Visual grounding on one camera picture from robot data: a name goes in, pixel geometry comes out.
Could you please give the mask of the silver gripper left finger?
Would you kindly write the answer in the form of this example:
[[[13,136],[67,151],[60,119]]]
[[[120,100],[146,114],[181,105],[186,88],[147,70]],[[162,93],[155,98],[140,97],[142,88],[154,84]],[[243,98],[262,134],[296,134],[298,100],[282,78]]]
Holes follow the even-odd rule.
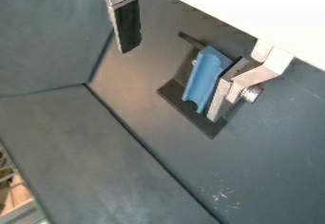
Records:
[[[106,0],[112,21],[116,45],[122,53],[130,52],[142,40],[138,0]]]

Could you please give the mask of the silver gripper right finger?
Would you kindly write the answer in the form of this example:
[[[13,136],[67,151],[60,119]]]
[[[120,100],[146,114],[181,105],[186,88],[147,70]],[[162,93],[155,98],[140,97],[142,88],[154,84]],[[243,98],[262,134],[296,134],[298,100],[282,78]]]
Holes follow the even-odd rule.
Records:
[[[250,57],[239,59],[221,76],[207,112],[210,121],[217,121],[239,99],[253,103],[262,94],[261,83],[282,75],[293,60],[263,40],[255,43]]]

